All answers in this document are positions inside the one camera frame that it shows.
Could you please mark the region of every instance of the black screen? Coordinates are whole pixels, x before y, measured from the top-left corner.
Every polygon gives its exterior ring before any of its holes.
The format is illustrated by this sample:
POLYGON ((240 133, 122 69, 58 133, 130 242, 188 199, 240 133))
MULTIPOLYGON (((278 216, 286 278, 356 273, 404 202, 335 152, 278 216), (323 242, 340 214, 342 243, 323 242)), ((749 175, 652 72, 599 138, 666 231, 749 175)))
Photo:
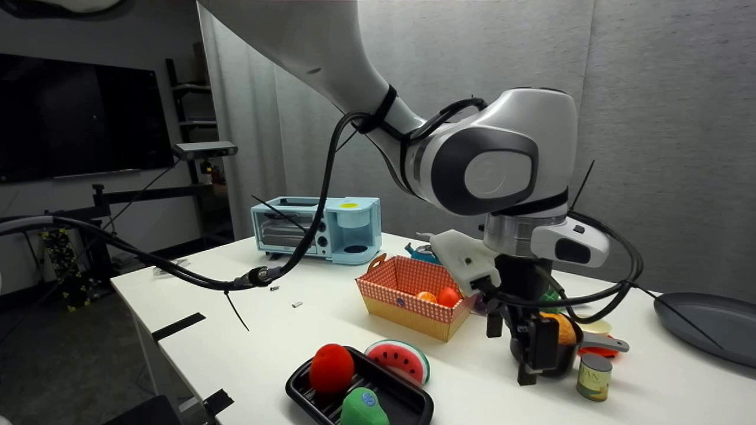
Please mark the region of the black screen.
POLYGON ((169 164, 153 72, 0 55, 0 182, 169 164))

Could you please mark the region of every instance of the watermelon slice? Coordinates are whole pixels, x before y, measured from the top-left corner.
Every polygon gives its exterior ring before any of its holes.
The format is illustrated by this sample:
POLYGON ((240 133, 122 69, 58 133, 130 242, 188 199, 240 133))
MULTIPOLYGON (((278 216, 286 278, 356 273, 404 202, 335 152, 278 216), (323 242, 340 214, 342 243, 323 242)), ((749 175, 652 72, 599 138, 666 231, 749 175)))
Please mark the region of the watermelon slice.
POLYGON ((366 356, 408 384, 422 388, 430 381, 428 356, 399 341, 379 341, 366 349, 366 356))

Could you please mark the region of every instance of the black tray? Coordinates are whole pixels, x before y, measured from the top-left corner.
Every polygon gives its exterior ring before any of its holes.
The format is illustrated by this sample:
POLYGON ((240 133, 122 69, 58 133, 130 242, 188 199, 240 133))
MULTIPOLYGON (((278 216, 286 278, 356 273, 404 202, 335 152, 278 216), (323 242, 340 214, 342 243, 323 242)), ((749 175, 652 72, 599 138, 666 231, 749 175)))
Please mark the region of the black tray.
MULTIPOLYGON (((392 371, 378 366, 366 355, 345 347, 355 359, 355 378, 352 388, 368 388, 375 392, 382 412, 388 413, 389 422, 401 425, 428 425, 431 419, 431 399, 421 388, 407 384, 404 378, 394 375, 392 371)), ((342 397, 335 399, 317 399, 314 389, 310 388, 310 362, 304 362, 286 384, 286 395, 299 405, 317 422, 322 425, 337 425, 342 397)))

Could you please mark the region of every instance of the black cable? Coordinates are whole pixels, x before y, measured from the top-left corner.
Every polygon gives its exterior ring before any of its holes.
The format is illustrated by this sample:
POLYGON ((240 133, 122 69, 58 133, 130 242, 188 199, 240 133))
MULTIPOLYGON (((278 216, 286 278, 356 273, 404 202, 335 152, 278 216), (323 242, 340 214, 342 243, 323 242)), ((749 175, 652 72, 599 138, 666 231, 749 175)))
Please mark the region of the black cable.
POLYGON ((355 136, 356 136, 356 131, 352 131, 352 136, 350 136, 345 143, 340 143, 340 144, 335 146, 335 152, 345 150, 345 146, 355 140, 355 136))
POLYGON ((368 118, 370 113, 345 113, 332 133, 331 133, 331 144, 329 144, 329 154, 325 154, 325 170, 323 170, 323 179, 322 179, 322 193, 318 193, 318 204, 312 218, 312 224, 304 235, 304 239, 297 243, 297 248, 293 251, 293 256, 288 257, 288 263, 283 268, 268 269, 268 268, 258 268, 252 269, 248 276, 252 281, 252 287, 268 287, 271 281, 275 281, 278 276, 288 274, 294 264, 299 264, 299 261, 304 257, 304 254, 310 251, 314 235, 317 235, 317 224, 323 219, 323 208, 325 208, 325 199, 329 199, 329 189, 331 189, 331 175, 332 175, 332 160, 335 160, 335 146, 340 143, 342 131, 362 118, 368 118))
POLYGON ((234 281, 215 281, 215 278, 194 274, 194 273, 188 273, 188 269, 185 269, 179 264, 172 264, 166 257, 159 257, 159 256, 151 256, 151 254, 144 254, 144 251, 135 248, 133 243, 103 231, 101 228, 96 228, 92 223, 65 218, 65 216, 34 216, 34 218, 3 223, 0 224, 0 235, 24 231, 24 230, 39 230, 39 228, 72 228, 72 230, 95 235, 103 243, 108 243, 108 247, 114 247, 117 251, 136 256, 140 263, 153 264, 153 268, 159 268, 159 269, 162 269, 162 273, 168 273, 168 274, 172 274, 177 278, 185 278, 185 281, 188 281, 194 287, 200 287, 200 288, 210 288, 210 291, 245 291, 245 288, 254 287, 254 283, 248 281, 248 274, 244 274, 244 276, 238 276, 234 281))
POLYGON ((103 230, 114 228, 115 219, 128 211, 133 208, 159 179, 162 179, 177 164, 182 160, 174 160, 169 167, 160 170, 153 179, 149 179, 115 216, 111 216, 111 219, 103 224, 103 230))
POLYGON ((487 103, 480 98, 461 100, 442 110, 434 118, 424 121, 422 129, 414 131, 408 136, 408 143, 417 143, 430 138, 437 129, 442 129, 451 116, 461 113, 463 110, 475 106, 476 112, 487 110, 487 103))
POLYGON ((280 219, 299 228, 303 235, 306 235, 306 230, 304 230, 297 219, 293 219, 293 218, 286 216, 283 211, 274 208, 268 202, 265 202, 265 199, 260 199, 260 196, 254 196, 254 193, 252 193, 252 199, 254 199, 258 204, 261 204, 266 211, 275 214, 280 219))
POLYGON ((231 301, 228 291, 223 291, 223 296, 226 296, 226 301, 228 301, 228 306, 231 306, 231 310, 234 310, 236 319, 240 321, 240 327, 244 327, 245 332, 249 332, 249 329, 245 327, 245 321, 240 319, 240 315, 238 315, 238 310, 236 310, 236 306, 234 306, 234 301, 231 301))
POLYGON ((617 287, 612 287, 612 288, 617 288, 617 294, 603 310, 597 310, 591 317, 579 317, 571 310, 571 306, 565 306, 568 319, 574 319, 577 324, 592 324, 592 321, 604 319, 607 315, 612 315, 617 310, 617 306, 630 294, 632 281, 640 278, 645 264, 643 264, 640 251, 630 242, 626 242, 618 231, 614 231, 612 228, 603 224, 603 223, 597 223, 597 219, 592 219, 591 216, 584 216, 584 214, 571 214, 571 218, 577 218, 577 219, 594 228, 597 231, 607 235, 609 239, 614 239, 618 247, 624 247, 624 251, 630 257, 629 274, 617 287))
POLYGON ((690 329, 695 329, 702 337, 707 337, 711 346, 716 346, 718 349, 726 353, 726 347, 708 336, 704 329, 700 329, 695 321, 690 321, 685 315, 679 315, 675 308, 671 308, 663 297, 658 297, 656 294, 652 294, 649 288, 640 287, 638 281, 632 281, 632 288, 643 291, 645 296, 649 296, 655 303, 661 303, 668 313, 674 313, 679 321, 685 321, 690 329))
POLYGON ((29 254, 31 254, 31 257, 33 257, 33 264, 34 264, 34 269, 37 269, 37 276, 44 278, 44 274, 43 274, 43 261, 39 261, 39 256, 33 251, 31 239, 29 239, 29 231, 24 231, 24 242, 26 242, 26 248, 29 248, 29 254))
POLYGON ((567 216, 571 216, 574 205, 581 202, 584 189, 586 189, 586 185, 588 185, 588 179, 591 179, 592 166, 594 166, 594 159, 591 160, 591 166, 588 166, 588 170, 586 170, 586 175, 584 175, 584 182, 581 182, 581 188, 577 189, 577 193, 574 193, 574 199, 571 199, 571 205, 568 205, 567 216))

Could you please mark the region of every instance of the toy fruit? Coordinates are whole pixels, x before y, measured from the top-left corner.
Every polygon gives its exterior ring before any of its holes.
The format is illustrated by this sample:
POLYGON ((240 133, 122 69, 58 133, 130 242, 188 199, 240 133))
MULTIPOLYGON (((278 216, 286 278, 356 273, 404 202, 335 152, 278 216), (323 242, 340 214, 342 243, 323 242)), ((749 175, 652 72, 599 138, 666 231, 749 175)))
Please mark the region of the toy fruit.
POLYGON ((459 303, 459 294, 453 291, 453 288, 442 288, 442 294, 438 294, 438 306, 447 306, 447 308, 451 308, 453 310, 453 306, 459 303))
POLYGON ((310 388, 318 397, 337 397, 352 386, 355 359, 340 346, 323 346, 310 363, 310 388))
POLYGON ((342 402, 337 425, 389 425, 389 420, 375 392, 355 388, 342 402))
POLYGON ((399 341, 379 341, 366 349, 366 356, 417 388, 422 388, 430 381, 428 356, 421 349, 399 341))
POLYGON ((421 291, 415 297, 421 297, 424 303, 437 303, 434 294, 430 294, 430 291, 421 291))

